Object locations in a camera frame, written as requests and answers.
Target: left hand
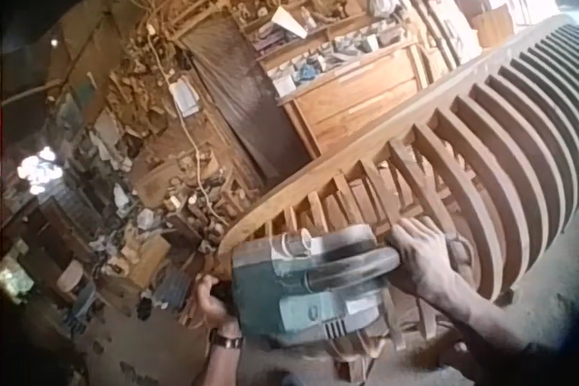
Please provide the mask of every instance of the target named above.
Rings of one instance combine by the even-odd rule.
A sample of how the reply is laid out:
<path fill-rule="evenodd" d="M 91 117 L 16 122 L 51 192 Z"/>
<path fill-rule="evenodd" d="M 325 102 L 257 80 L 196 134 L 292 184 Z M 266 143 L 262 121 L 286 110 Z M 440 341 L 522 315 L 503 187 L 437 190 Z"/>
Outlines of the left hand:
<path fill-rule="evenodd" d="M 225 305 L 218 298 L 211 296 L 211 288 L 217 283 L 218 278 L 211 275 L 203 276 L 195 291 L 197 304 L 209 325 L 216 327 L 221 336 L 230 339 L 241 338 L 242 331 L 237 319 L 227 314 Z"/>

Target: shelf with items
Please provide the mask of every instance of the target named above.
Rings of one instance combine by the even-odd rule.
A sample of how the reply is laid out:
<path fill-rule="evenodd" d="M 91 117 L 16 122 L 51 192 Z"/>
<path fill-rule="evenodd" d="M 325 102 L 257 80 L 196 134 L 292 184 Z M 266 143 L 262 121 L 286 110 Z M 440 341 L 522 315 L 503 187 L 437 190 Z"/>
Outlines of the shelf with items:
<path fill-rule="evenodd" d="M 401 24 L 365 15 L 352 17 L 357 23 L 337 23 L 309 35 L 306 40 L 287 44 L 260 60 L 281 99 L 304 86 L 316 83 L 321 77 L 347 65 L 386 50 L 399 42 L 413 39 Z"/>

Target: belt sander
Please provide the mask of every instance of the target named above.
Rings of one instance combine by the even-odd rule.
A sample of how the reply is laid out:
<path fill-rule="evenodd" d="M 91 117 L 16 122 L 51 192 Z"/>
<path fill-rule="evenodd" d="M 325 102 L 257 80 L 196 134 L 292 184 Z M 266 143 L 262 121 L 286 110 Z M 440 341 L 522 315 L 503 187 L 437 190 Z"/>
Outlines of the belt sander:
<path fill-rule="evenodd" d="M 384 314 L 386 275 L 399 265 L 368 225 L 320 237 L 284 233 L 233 251 L 233 303 L 247 336 L 280 346 L 331 340 Z"/>

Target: wristwatch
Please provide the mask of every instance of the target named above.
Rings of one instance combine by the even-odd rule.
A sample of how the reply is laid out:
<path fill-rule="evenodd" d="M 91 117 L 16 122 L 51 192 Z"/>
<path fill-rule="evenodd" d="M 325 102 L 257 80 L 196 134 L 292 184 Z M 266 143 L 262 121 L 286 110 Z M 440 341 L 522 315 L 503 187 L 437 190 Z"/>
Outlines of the wristwatch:
<path fill-rule="evenodd" d="M 219 345 L 223 348 L 231 348 L 231 349 L 240 349 L 242 348 L 243 338 L 226 338 L 225 336 L 221 336 L 217 329 L 213 329 L 209 335 L 210 341 L 212 345 Z"/>

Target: wooden frame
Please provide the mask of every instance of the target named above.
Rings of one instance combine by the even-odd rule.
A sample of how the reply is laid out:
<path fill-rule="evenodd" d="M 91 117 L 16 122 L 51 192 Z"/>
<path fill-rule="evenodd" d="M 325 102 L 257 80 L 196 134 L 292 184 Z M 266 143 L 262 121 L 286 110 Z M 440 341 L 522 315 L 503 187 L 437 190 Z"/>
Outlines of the wooden frame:
<path fill-rule="evenodd" d="M 401 216 L 425 214 L 469 242 L 473 274 L 461 268 L 461 249 L 450 250 L 451 261 L 494 300 L 577 209 L 577 53 L 579 26 L 567 16 L 527 29 L 294 174 L 237 221 L 220 253 L 266 232 L 361 221 L 380 240 Z M 407 307 L 394 310 L 400 318 Z M 433 321 L 421 312 L 423 337 Z M 400 341 L 395 320 L 389 327 Z"/>

